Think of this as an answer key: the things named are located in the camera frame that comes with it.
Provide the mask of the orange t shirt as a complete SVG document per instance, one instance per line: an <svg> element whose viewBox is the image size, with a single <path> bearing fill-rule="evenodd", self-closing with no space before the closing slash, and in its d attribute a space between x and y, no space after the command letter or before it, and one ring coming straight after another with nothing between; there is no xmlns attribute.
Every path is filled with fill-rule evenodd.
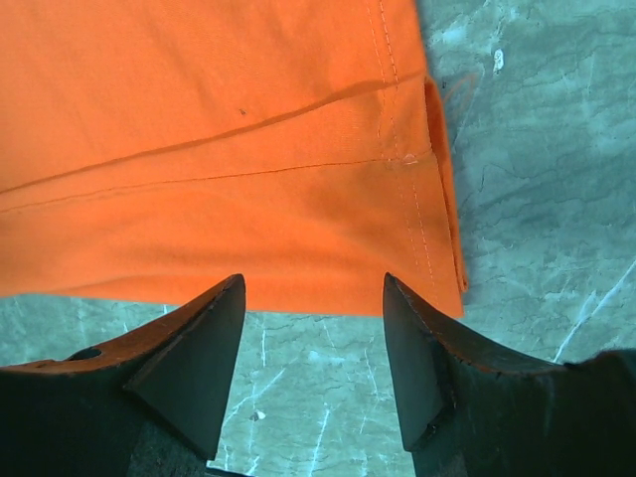
<svg viewBox="0 0 636 477"><path fill-rule="evenodd" d="M443 103L412 1L5 1L1 292L459 317Z"/></svg>

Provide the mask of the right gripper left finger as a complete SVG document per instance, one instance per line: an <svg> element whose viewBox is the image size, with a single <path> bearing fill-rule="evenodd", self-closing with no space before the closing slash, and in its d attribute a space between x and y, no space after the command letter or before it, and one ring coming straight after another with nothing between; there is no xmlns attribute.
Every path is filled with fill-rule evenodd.
<svg viewBox="0 0 636 477"><path fill-rule="evenodd" d="M5 476L215 476L245 317L235 274L62 361L1 371Z"/></svg>

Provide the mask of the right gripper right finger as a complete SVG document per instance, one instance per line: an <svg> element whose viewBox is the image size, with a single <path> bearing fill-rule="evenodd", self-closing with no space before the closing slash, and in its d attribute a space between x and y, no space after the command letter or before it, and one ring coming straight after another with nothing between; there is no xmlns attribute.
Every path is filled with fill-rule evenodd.
<svg viewBox="0 0 636 477"><path fill-rule="evenodd" d="M418 476L631 476L635 353L553 364L444 315L392 275L383 318Z"/></svg>

